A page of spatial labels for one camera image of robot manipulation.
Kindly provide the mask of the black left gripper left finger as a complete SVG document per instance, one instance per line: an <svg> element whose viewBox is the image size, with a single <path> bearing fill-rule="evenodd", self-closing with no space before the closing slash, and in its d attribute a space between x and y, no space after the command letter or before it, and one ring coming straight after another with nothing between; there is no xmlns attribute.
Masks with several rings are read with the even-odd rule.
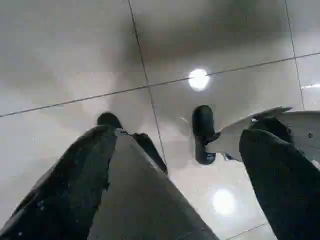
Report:
<svg viewBox="0 0 320 240"><path fill-rule="evenodd" d="M215 240L169 180L151 138L110 112L36 182L0 231L3 240Z"/></svg>

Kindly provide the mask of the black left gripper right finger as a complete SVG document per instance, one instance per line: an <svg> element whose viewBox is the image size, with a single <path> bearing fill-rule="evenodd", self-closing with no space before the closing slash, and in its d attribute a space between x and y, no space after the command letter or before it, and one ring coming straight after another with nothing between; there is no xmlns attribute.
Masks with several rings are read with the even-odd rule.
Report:
<svg viewBox="0 0 320 240"><path fill-rule="evenodd" d="M318 240L319 170L293 144L265 130L244 130L239 152L277 239Z"/></svg>

